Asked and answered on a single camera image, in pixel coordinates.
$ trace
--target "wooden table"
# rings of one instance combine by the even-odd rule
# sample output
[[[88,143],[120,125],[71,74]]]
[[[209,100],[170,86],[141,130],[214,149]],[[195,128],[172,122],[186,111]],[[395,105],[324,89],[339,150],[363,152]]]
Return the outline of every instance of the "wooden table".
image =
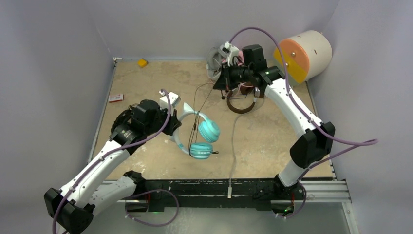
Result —
[[[181,97],[177,107],[178,115],[182,113],[183,103],[193,106],[195,89],[208,83],[205,62],[176,61],[150,62],[140,68],[136,62],[118,63],[111,94],[123,93],[125,100],[108,103],[100,131],[94,156],[108,140],[110,129],[116,117],[128,105],[139,103],[143,99],[158,101],[161,88],[175,92]],[[198,110],[205,101],[212,84],[199,88],[195,109]],[[294,91],[310,110],[313,110],[306,84],[294,87]],[[252,95],[245,99],[233,100],[235,107],[243,108],[252,102]],[[147,142],[107,178],[119,179],[124,172],[134,170],[142,172],[146,179],[201,179],[229,178],[233,162],[231,133],[235,117],[225,100],[221,100],[220,91],[213,90],[207,99],[202,112],[216,121],[221,128],[221,135],[213,144],[219,154],[211,155],[207,160],[196,160],[184,154],[169,136],[160,134]],[[188,142],[193,118],[187,117],[180,128],[182,142]],[[289,149],[296,141],[296,135],[288,120],[278,107],[269,99],[263,106],[248,115],[239,118],[236,124],[234,145],[237,166],[234,178],[274,177],[290,160]],[[331,177],[332,171],[328,162],[312,169],[307,176]]]

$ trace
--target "tan surface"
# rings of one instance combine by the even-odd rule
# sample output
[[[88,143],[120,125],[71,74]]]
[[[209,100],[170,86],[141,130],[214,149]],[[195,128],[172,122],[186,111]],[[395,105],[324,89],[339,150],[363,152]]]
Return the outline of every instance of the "tan surface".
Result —
[[[122,102],[108,103],[103,117],[94,156],[110,135],[110,129],[116,117],[128,105],[139,103],[143,99],[158,101],[158,91],[165,88],[181,96],[177,110],[182,112],[184,102],[193,106],[196,87],[209,82],[204,62],[150,62],[140,68],[136,62],[118,64],[113,80],[111,94],[123,93]],[[205,85],[197,92],[195,109],[198,110],[212,85]],[[294,88],[302,101],[313,110],[306,84]],[[233,100],[236,107],[251,104],[252,97]],[[184,154],[175,143],[168,141],[169,136],[160,134],[140,147],[129,159],[120,164],[108,177],[119,179],[124,172],[134,170],[142,172],[146,179],[196,179],[196,178],[228,178],[233,161],[231,149],[231,132],[236,113],[231,112],[221,93],[213,90],[202,112],[215,120],[221,128],[221,135],[213,144],[219,154],[207,160],[196,160]],[[184,119],[180,128],[183,143],[188,142],[190,128],[193,125],[191,116]],[[277,106],[269,99],[262,108],[240,117],[235,129],[235,152],[237,167],[234,178],[274,177],[289,161],[289,149],[296,141],[295,133],[288,120]],[[328,163],[324,163],[307,176],[332,176]]]

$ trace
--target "gray cable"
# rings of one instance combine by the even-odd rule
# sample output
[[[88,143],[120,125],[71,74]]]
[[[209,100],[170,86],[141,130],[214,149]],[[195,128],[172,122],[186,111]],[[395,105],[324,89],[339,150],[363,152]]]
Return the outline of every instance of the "gray cable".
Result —
[[[231,187],[231,180],[232,180],[232,176],[234,175],[234,171],[235,171],[235,167],[237,166],[237,157],[235,156],[235,149],[234,149],[234,132],[235,132],[235,124],[237,124],[237,120],[244,115],[248,115],[258,109],[260,109],[262,106],[264,106],[264,102],[265,102],[265,96],[263,97],[263,103],[261,104],[261,106],[256,107],[254,109],[252,109],[250,112],[248,113],[244,113],[244,114],[239,114],[235,120],[234,120],[234,125],[232,126],[232,135],[231,135],[231,145],[232,145],[232,156],[234,157],[234,161],[232,162],[232,167],[231,167],[231,171],[229,172],[229,186]]]

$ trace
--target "gray floor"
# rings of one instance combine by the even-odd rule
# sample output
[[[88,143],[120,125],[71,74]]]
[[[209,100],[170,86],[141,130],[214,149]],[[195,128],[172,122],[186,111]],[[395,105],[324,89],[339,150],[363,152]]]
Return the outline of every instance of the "gray floor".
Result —
[[[162,223],[175,208],[161,213],[135,213],[135,217]],[[153,228],[125,218],[123,203],[116,203],[94,219],[84,234],[349,234],[341,203],[306,204],[288,220],[255,209],[182,208],[174,222]]]

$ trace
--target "gray wall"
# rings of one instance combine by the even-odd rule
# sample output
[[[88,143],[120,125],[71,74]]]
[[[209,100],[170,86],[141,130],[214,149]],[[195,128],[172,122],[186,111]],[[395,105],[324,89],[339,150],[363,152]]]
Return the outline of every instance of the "gray wall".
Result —
[[[261,27],[276,39],[323,30],[339,0],[86,0],[114,56],[199,59],[246,26]],[[266,35],[245,32],[239,47],[274,45]]]
[[[412,11],[407,0],[341,0],[324,30],[333,59],[310,82],[338,137],[380,140],[333,161],[364,234],[413,230]]]
[[[0,2],[0,233],[50,233],[43,194],[85,165],[111,60],[83,1]]]

